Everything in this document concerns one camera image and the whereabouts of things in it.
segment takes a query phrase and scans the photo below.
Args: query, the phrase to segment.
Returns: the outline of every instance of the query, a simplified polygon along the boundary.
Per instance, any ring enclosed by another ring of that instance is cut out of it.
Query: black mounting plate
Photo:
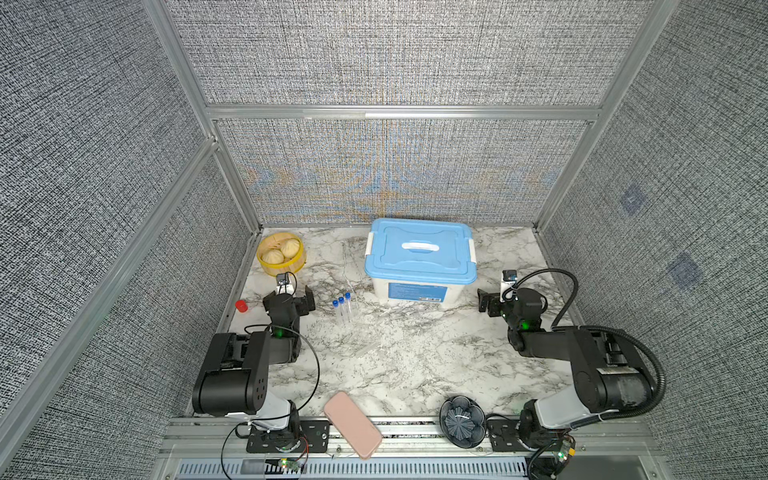
[[[330,430],[330,422],[327,420],[302,420],[301,432],[302,436],[310,443],[310,453],[325,453],[328,450],[328,431]],[[304,439],[299,439],[299,446],[292,452],[283,453],[287,458],[294,456],[298,457],[304,452],[306,448],[306,442]],[[245,451],[248,453],[280,453],[280,450],[270,442],[268,439],[262,439],[262,431],[257,430],[256,427],[252,427],[250,435],[248,435],[248,443],[246,444]]]
[[[487,420],[485,427],[494,452],[532,452],[520,443],[517,420]],[[558,446],[555,444],[547,451],[554,452]]]

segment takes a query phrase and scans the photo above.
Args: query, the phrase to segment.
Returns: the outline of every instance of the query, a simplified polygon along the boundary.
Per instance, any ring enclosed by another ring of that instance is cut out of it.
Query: pink case
[[[360,459],[371,458],[381,445],[382,434],[352,399],[345,392],[339,392],[326,403],[323,410]]]

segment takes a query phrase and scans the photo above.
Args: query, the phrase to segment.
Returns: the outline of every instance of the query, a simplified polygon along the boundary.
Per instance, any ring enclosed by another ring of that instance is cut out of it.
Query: white handle
[[[431,243],[421,243],[421,242],[405,242],[402,247],[406,250],[430,250],[432,252],[436,252],[440,250],[440,247],[437,245],[432,245]]]
[[[478,257],[475,255],[475,241],[473,239],[469,239],[469,261],[473,263],[478,262]]]
[[[373,232],[368,232],[368,243],[366,244],[366,257],[371,254],[373,248]]]

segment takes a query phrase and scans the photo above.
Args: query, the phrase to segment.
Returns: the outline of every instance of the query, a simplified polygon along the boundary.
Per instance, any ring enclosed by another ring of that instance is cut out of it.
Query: textured wall panel
[[[583,121],[227,120],[267,223],[532,222]]]
[[[189,402],[249,236],[212,159],[3,480],[146,478],[167,420]]]
[[[660,354],[676,478],[765,478],[768,5],[683,1],[544,233],[588,323]]]
[[[651,0],[169,0],[209,101],[597,104]]]
[[[2,11],[0,414],[203,140],[138,0]]]

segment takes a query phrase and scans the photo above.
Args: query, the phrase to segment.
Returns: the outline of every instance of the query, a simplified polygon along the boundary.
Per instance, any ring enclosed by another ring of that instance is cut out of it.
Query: steamed bun
[[[280,251],[283,252],[283,255],[287,258],[294,258],[297,253],[299,253],[299,241],[295,238],[289,238],[288,240],[283,243],[283,246],[280,248]]]
[[[282,263],[285,261],[285,257],[283,257],[283,254],[279,250],[267,250],[264,255],[261,256],[261,260],[264,260],[264,263]]]

